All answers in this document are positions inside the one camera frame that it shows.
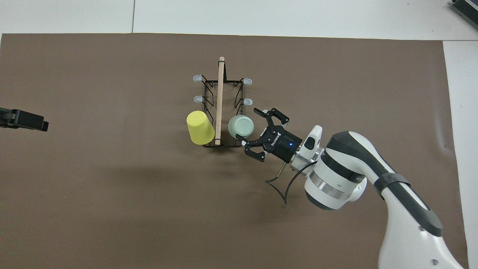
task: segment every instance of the wooden dowel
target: wooden dowel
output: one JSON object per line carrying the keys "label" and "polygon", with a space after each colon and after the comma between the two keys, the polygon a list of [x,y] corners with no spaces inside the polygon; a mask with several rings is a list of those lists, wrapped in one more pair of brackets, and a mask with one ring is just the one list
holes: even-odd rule
{"label": "wooden dowel", "polygon": [[217,79],[216,137],[214,143],[221,144],[222,87],[224,86],[224,57],[219,57],[219,75]]}

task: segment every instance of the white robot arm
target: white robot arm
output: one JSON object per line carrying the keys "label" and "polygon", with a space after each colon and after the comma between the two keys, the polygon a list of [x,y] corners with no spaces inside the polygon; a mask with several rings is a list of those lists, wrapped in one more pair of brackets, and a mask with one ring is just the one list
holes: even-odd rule
{"label": "white robot arm", "polygon": [[[316,125],[303,142],[284,129],[289,118],[278,110],[254,112],[266,118],[268,127],[258,140],[238,136],[244,141],[246,155],[264,161],[265,153],[272,153],[290,163],[293,170],[301,171],[307,178],[305,193],[314,205],[337,210],[362,195],[367,179],[373,184],[389,212],[379,255],[380,269],[462,268],[443,241],[438,217],[369,140],[346,131],[333,135],[322,149],[322,127]],[[282,125],[273,125],[273,116]],[[264,151],[251,151],[255,146],[262,146]]]}

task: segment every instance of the green cup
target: green cup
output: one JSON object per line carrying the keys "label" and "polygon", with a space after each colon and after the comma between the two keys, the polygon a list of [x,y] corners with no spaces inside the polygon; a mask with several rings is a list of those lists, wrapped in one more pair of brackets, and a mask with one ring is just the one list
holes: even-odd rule
{"label": "green cup", "polygon": [[247,116],[236,115],[229,121],[228,130],[234,138],[236,134],[248,137],[254,131],[254,122]]}

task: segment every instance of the white rubber foot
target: white rubber foot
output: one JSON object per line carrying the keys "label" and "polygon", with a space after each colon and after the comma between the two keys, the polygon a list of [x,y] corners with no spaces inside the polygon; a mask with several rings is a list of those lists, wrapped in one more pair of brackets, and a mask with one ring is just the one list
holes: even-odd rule
{"label": "white rubber foot", "polygon": [[195,75],[195,76],[193,77],[193,81],[194,81],[194,82],[201,82],[202,80],[203,80],[202,75]]}
{"label": "white rubber foot", "polygon": [[194,102],[196,102],[196,103],[202,103],[202,102],[203,102],[203,97],[202,97],[202,95],[194,96]]}
{"label": "white rubber foot", "polygon": [[252,105],[252,99],[244,98],[244,105],[245,105],[245,106],[250,106],[250,105]]}
{"label": "white rubber foot", "polygon": [[252,80],[250,78],[244,78],[244,80],[242,81],[242,83],[244,85],[250,85],[252,84]]}

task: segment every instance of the brown paper surface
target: brown paper surface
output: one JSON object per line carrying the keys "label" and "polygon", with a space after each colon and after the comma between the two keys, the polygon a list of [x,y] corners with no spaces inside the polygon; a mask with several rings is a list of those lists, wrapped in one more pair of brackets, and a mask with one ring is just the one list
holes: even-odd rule
{"label": "brown paper surface", "polygon": [[217,79],[220,56],[253,80],[251,138],[253,107],[302,138],[321,125],[322,146],[366,136],[467,267],[442,42],[182,34],[3,35],[0,106],[50,128],[0,129],[1,267],[376,268],[387,208],[370,184],[328,212],[299,177],[284,206],[263,182],[279,159],[191,142],[192,76]]}

